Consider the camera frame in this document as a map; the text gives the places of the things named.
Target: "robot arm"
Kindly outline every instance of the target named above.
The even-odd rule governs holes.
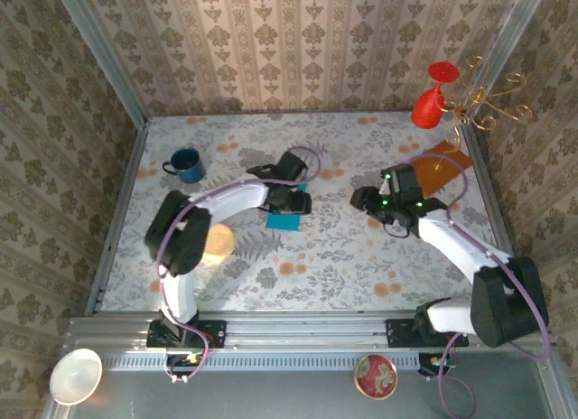
[[[442,298],[417,308],[415,327],[424,341],[436,333],[459,332],[475,334],[485,344],[497,347],[537,331],[536,319],[526,302],[490,255],[512,270],[547,324],[544,295],[531,259],[512,257],[477,238],[474,238],[476,244],[465,239],[454,226],[457,223],[461,230],[467,229],[447,219],[447,207],[443,203],[436,198],[424,199],[410,164],[388,168],[382,171],[382,177],[381,189],[355,190],[351,205],[384,225],[397,221],[441,251],[472,285],[471,299]]]
[[[275,213],[311,212],[311,196],[308,193],[294,191],[290,185],[260,181],[294,182],[305,169],[306,165],[299,157],[286,152],[277,165],[252,168],[236,181],[220,188],[190,196],[179,191],[171,191],[167,195],[144,239],[153,259],[157,258],[166,231],[177,215],[191,203],[195,203],[195,206],[177,224],[161,259],[162,275],[168,272],[163,279],[167,303],[161,308],[166,318],[172,320],[166,305],[177,321],[188,323],[197,317],[194,275],[190,271],[200,262],[209,229],[213,225],[253,208]]]

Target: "gray metal surface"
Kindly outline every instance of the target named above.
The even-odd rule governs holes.
[[[397,370],[420,368],[419,353],[381,353]],[[203,371],[349,371],[365,353],[232,353],[213,351]],[[164,353],[108,353],[101,356],[103,368],[108,371],[163,371],[167,355]]]
[[[548,363],[537,367],[553,417],[575,418],[576,399],[560,355],[553,350]]]
[[[98,354],[146,352],[149,322],[156,312],[102,312],[70,322],[63,353],[93,349]],[[385,319],[412,318],[413,312],[205,312],[226,320],[225,350],[238,352],[392,351]]]
[[[544,391],[536,365],[520,356],[459,356],[452,371],[464,378],[479,401],[479,418],[546,419]],[[469,399],[448,384],[448,402],[465,414]],[[243,418],[440,418],[446,417],[437,385],[415,371],[400,371],[399,386],[386,401],[369,400],[348,371],[207,372],[188,384],[172,384],[160,372],[105,373],[97,392],[70,409],[69,419]]]

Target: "orange folder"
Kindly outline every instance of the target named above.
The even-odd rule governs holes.
[[[448,151],[452,149],[452,144],[443,141],[424,153],[447,155],[463,169],[468,169],[473,165],[471,158],[462,151],[448,153]],[[419,185],[422,187],[425,198],[432,196],[460,174],[460,170],[450,162],[434,157],[414,160],[412,165],[414,166],[415,175],[417,176]]]

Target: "decorative plate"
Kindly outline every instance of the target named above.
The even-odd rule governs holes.
[[[389,398],[397,387],[396,366],[383,356],[370,354],[355,366],[353,381],[359,392],[368,398]]]

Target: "patterned wallpaper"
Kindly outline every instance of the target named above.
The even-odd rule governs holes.
[[[60,0],[0,0],[0,417],[37,417],[135,129]]]
[[[516,0],[86,0],[149,116],[409,109]]]
[[[501,119],[487,137],[490,166],[521,250],[540,268],[553,341],[578,393],[578,0],[543,0],[507,70],[528,86],[527,126]]]

